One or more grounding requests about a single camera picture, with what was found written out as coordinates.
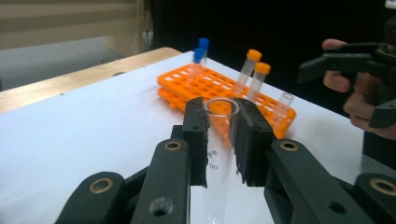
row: finger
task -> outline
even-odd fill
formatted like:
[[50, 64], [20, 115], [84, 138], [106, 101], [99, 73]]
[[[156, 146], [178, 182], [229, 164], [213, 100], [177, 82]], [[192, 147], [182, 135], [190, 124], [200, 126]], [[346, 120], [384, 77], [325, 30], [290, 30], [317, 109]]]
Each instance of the finger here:
[[361, 119], [370, 119], [374, 110], [375, 107], [368, 104], [366, 97], [358, 91], [353, 91], [344, 104], [345, 112]]
[[334, 49], [334, 48], [339, 48], [343, 45], [345, 45], [347, 42], [338, 40], [338, 39], [325, 39], [322, 42], [322, 48], [323, 49]]
[[366, 131], [367, 133], [376, 133], [380, 131], [379, 129], [374, 129], [369, 127], [369, 122], [370, 122], [369, 119], [363, 119], [355, 115], [350, 115], [349, 118], [350, 118], [350, 122], [354, 126]]
[[367, 102], [371, 103], [376, 97], [380, 83], [381, 79], [378, 77], [368, 73], [358, 73], [353, 88], [365, 96]]
[[369, 127], [368, 119], [362, 119], [353, 115], [350, 116], [350, 121], [354, 126], [366, 131], [367, 133], [375, 133], [383, 138], [396, 140], [396, 125], [392, 125], [385, 129], [374, 129]]
[[340, 92], [346, 92], [350, 88], [350, 81], [336, 71], [326, 71], [323, 77], [323, 84], [334, 91]]

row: blue-capped tube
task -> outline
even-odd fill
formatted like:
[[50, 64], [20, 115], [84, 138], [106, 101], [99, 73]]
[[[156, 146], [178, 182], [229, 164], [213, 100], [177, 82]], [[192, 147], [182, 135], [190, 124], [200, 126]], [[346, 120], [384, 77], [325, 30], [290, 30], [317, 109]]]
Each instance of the blue-capped tube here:
[[202, 59], [204, 57], [203, 49], [194, 49], [194, 54], [192, 56], [192, 62], [188, 68], [189, 76], [187, 77], [187, 85], [190, 85], [193, 80], [200, 76], [204, 69], [202, 67]]
[[201, 65], [206, 69], [207, 66], [207, 51], [209, 50], [209, 39], [207, 38], [199, 38], [198, 39], [198, 49], [203, 49], [204, 50], [204, 56], [201, 61]]

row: test tube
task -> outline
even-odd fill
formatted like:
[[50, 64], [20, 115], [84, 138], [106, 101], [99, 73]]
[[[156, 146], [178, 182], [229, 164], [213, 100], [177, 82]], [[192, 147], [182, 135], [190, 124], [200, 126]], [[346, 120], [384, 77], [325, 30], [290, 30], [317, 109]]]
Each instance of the test tube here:
[[273, 129], [276, 129], [282, 120], [286, 117], [288, 113], [291, 102], [293, 102], [294, 97], [288, 92], [282, 92], [279, 101], [276, 103], [272, 115], [270, 116], [269, 122]]
[[209, 49], [209, 39], [207, 38], [199, 38], [198, 39], [198, 48], [204, 50], [204, 56], [202, 58], [201, 65], [206, 70], [207, 67], [207, 51]]
[[245, 63], [241, 69], [241, 73], [239, 74], [238, 80], [236, 81], [234, 87], [234, 93], [236, 96], [240, 96], [244, 90], [245, 84], [248, 81], [251, 73], [253, 72], [254, 66], [256, 62], [258, 62], [262, 58], [262, 54], [255, 49], [250, 49], [247, 52], [247, 58]]
[[204, 51], [202, 49], [194, 49], [192, 56], [192, 62], [188, 68], [189, 76], [187, 77], [187, 85], [189, 86], [198, 76], [203, 73], [201, 60], [204, 57]]
[[262, 83], [270, 73], [271, 66], [268, 63], [256, 63], [254, 67], [253, 80], [251, 81], [247, 99], [256, 103], [257, 96], [259, 95]]
[[200, 223], [220, 224], [224, 222], [239, 105], [232, 99], [219, 97], [206, 101], [204, 108], [210, 127], [207, 130], [204, 220]]

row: orange test tube rack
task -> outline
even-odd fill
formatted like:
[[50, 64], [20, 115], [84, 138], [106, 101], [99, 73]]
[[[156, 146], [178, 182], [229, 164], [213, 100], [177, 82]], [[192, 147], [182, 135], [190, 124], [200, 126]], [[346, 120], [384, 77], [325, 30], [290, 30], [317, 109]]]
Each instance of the orange test tube rack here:
[[[235, 80], [209, 68], [187, 83], [189, 67], [190, 65], [187, 64], [157, 77], [157, 82], [161, 86], [158, 94], [168, 102], [171, 108], [178, 108], [184, 112], [186, 103], [196, 97], [203, 97], [204, 102], [215, 97], [239, 97], [233, 92]], [[249, 87], [245, 86], [241, 95], [246, 97], [248, 91]], [[262, 93], [257, 97], [256, 106], [268, 121], [276, 104], [277, 100]], [[277, 138], [284, 137], [295, 116], [295, 110], [289, 107], [285, 118], [275, 128], [273, 127]]]

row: table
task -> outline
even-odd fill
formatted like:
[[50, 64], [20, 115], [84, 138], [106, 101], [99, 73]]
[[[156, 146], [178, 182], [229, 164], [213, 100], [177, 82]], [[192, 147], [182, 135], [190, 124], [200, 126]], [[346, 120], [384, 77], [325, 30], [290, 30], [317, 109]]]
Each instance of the table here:
[[[109, 171], [126, 178], [148, 166], [156, 145], [183, 120], [158, 96], [156, 77], [191, 58], [191, 51], [158, 49], [0, 92], [0, 222], [53, 223], [89, 175]], [[210, 59], [207, 66], [230, 78], [239, 74]], [[126, 73], [112, 77], [118, 72]], [[277, 99], [282, 90], [264, 84], [262, 93]], [[331, 175], [353, 184], [363, 132], [299, 97], [291, 107], [297, 117], [286, 137], [305, 145]], [[230, 182], [225, 223], [273, 222], [263, 188], [246, 187], [235, 172]], [[191, 187], [191, 223], [199, 223], [201, 192]]]

